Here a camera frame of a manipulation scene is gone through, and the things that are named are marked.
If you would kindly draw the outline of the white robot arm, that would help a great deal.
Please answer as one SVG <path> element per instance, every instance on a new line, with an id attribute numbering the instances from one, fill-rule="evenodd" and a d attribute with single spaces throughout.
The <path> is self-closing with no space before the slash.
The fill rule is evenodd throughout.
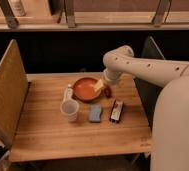
<path id="1" fill-rule="evenodd" d="M 123 73 L 162 88 L 155 105 L 150 171 L 189 171 L 189 61 L 136 58 L 125 45 L 103 57 L 104 81 Z"/>

